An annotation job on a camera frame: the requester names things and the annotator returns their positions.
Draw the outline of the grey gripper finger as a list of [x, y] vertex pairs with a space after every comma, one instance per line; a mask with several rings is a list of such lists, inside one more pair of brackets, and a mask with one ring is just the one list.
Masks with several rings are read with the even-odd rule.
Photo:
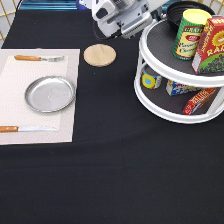
[[155, 20], [162, 20], [165, 17], [164, 10], [162, 8], [158, 8], [151, 12], [151, 16]]

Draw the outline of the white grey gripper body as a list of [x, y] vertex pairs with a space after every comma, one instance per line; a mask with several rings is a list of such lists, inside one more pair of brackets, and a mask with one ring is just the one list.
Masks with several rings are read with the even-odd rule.
[[148, 0], [93, 0], [91, 10], [107, 38], [130, 38], [151, 22]]

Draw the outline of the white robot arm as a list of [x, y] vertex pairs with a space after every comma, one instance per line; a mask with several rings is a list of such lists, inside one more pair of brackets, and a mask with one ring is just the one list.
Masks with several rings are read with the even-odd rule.
[[79, 0], [106, 38], [131, 38], [153, 22], [152, 13], [162, 14], [169, 0]]

